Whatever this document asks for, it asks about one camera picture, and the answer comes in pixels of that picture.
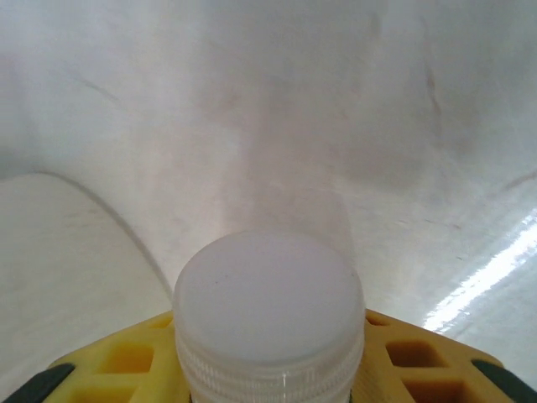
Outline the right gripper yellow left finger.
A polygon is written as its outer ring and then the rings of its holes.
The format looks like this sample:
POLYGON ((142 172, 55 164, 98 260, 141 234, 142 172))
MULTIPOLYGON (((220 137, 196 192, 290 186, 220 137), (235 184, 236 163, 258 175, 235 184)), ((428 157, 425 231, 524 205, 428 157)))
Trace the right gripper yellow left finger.
POLYGON ((16 403, 191 403, 167 311, 55 360, 16 403))

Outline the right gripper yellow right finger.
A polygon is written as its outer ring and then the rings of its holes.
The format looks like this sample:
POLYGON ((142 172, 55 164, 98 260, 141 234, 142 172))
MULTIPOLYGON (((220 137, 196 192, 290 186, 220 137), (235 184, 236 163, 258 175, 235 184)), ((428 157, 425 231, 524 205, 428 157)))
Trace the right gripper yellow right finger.
POLYGON ((351 403, 523 403, 523 382, 488 353, 376 311, 351 403))

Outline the clear bottle translucent white cap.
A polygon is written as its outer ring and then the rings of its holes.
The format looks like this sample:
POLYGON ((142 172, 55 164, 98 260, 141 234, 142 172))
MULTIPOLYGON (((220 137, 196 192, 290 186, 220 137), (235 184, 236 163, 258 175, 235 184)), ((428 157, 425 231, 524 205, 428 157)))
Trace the clear bottle translucent white cap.
POLYGON ((234 233, 175 284, 175 346, 192 403, 351 403, 365 302, 337 251, 296 233, 234 233))

